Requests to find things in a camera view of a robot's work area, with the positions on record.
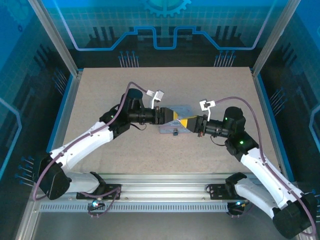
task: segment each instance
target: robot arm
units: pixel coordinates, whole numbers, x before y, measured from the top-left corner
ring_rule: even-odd
[[[105,182],[95,172],[77,173],[71,169],[88,154],[130,129],[132,123],[162,125],[177,119],[178,115],[166,107],[154,107],[159,102],[162,91],[148,91],[152,96],[151,107],[146,108],[142,102],[143,93],[130,88],[121,104],[114,106],[103,114],[88,131],[73,141],[37,156],[33,166],[33,180],[37,182],[45,168],[51,164],[40,180],[39,187],[50,200],[55,200],[65,193],[86,192],[93,195],[104,194]]]
[[[213,101],[201,101],[202,111],[215,106]],[[256,141],[245,132],[246,119],[238,107],[225,110],[223,121],[209,119],[207,115],[182,119],[180,123],[198,137],[205,134],[226,138],[227,151],[249,168],[264,188],[252,183],[243,173],[236,173],[226,179],[230,194],[241,196],[263,210],[273,221],[277,230],[291,239],[311,226],[311,221],[302,208],[306,206],[313,220],[317,215],[317,200],[312,193],[304,194],[290,183],[267,159],[262,156]]]

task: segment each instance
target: glass panel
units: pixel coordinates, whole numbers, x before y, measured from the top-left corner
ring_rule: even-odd
[[[317,0],[301,1],[261,71],[293,176],[303,190],[313,190],[317,195],[320,192],[319,13]]]
[[[14,239],[70,74],[28,1],[1,1],[0,23],[0,232]]]
[[[252,67],[287,3],[286,0],[43,2],[80,68]]]

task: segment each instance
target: beige table surface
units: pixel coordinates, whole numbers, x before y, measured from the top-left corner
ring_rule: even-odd
[[[145,89],[164,91],[159,106],[190,105],[202,115],[199,101],[229,96],[246,99],[257,115],[264,153],[278,166],[256,88],[248,67],[170,67],[170,68],[85,68],[67,127],[64,144],[70,142],[120,102],[128,82]],[[149,104],[150,97],[143,102]],[[246,131],[258,142],[257,128],[250,110],[238,100],[212,108],[211,119],[222,120],[229,106],[240,107],[246,117]],[[215,138],[217,143],[224,139]],[[250,172],[225,147],[214,145],[210,136],[195,133],[160,134],[156,125],[145,131],[131,128],[115,140],[99,147],[79,162],[74,172],[97,173],[234,173]]]

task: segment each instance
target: gear logo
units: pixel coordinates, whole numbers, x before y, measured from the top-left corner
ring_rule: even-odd
[[[29,15],[28,0],[0,0],[0,5],[6,7],[13,19],[20,23]]]
[[[180,14],[181,10],[187,9],[186,6],[191,4],[191,0],[141,0],[141,3],[144,10],[149,10],[150,14],[166,18],[174,17],[175,14]]]

